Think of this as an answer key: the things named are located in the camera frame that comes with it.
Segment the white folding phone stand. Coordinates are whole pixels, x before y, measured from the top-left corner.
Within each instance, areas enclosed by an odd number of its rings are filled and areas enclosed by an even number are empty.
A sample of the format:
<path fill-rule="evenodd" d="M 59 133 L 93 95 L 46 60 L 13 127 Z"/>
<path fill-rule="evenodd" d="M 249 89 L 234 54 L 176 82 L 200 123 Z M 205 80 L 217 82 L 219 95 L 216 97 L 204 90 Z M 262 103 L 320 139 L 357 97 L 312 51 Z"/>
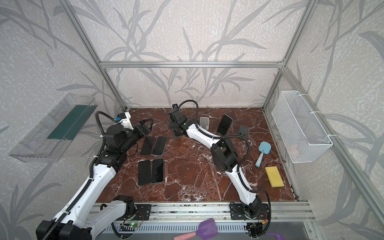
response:
<path fill-rule="evenodd" d="M 209 117 L 200 117 L 200 126 L 205 130 L 209 130 L 210 127 L 210 118 Z"/>

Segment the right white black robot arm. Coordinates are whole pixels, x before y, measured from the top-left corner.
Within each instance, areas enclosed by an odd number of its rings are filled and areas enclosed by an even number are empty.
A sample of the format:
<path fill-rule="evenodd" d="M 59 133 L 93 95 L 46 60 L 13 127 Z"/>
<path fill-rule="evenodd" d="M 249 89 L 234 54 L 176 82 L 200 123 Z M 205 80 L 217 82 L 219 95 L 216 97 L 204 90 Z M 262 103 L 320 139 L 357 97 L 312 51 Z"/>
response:
<path fill-rule="evenodd" d="M 174 136 L 187 136 L 210 149 L 215 166 L 230 178 L 232 184 L 237 190 L 247 218 L 255 219 L 261 211 L 262 200 L 258 196 L 258 193 L 264 192 L 268 201 L 266 220 L 270 221 L 271 200 L 268 192 L 265 189 L 254 191 L 241 170 L 241 165 L 251 152 L 249 141 L 245 137 L 239 135 L 217 136 L 203 129 L 198 124 L 197 118 L 194 120 L 188 119 L 187 116 L 182 115 L 180 112 L 180 107 L 189 102 L 195 104 L 197 117 L 199 105 L 194 100 L 183 101 L 180 105 L 173 104 L 172 110 L 168 113 L 170 117 L 169 124 L 171 129 L 174 131 Z M 247 145 L 247 153 L 241 161 L 239 161 L 239 155 L 231 141 L 232 138 L 242 139 Z"/>

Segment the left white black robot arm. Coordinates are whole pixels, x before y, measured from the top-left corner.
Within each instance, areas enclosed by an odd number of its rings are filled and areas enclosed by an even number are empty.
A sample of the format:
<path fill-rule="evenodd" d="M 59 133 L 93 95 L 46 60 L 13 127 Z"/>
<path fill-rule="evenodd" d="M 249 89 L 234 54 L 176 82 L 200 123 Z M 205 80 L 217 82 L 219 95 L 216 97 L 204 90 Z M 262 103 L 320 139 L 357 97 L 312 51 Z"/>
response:
<path fill-rule="evenodd" d="M 36 229 L 39 240 L 94 240 L 118 218 L 135 213 L 133 198 L 118 196 L 88 218 L 96 200 L 127 160 L 129 149 L 152 131 L 154 120 L 145 119 L 132 125 L 128 112 L 113 118 L 102 111 L 97 111 L 95 118 L 103 141 L 90 163 L 89 176 L 51 221 L 39 224 Z"/>

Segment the black phone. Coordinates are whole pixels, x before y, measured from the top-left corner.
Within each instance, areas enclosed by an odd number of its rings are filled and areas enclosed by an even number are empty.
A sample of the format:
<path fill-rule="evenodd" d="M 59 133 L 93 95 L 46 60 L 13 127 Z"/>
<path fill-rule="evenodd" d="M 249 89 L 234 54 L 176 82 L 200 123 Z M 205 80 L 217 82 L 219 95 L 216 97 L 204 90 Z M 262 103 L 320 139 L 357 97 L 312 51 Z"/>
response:
<path fill-rule="evenodd" d="M 151 183 L 162 183 L 164 181 L 164 160 L 156 159 L 152 161 Z"/>
<path fill-rule="evenodd" d="M 159 136 L 156 140 L 155 146 L 152 150 L 152 155 L 162 156 L 168 141 L 168 137 Z"/>
<path fill-rule="evenodd" d="M 150 156 L 152 154 L 153 146 L 155 142 L 155 137 L 149 136 L 145 137 L 140 155 L 141 156 Z"/>
<path fill-rule="evenodd" d="M 144 186 L 151 183 L 151 161 L 145 160 L 138 163 L 138 185 Z"/>

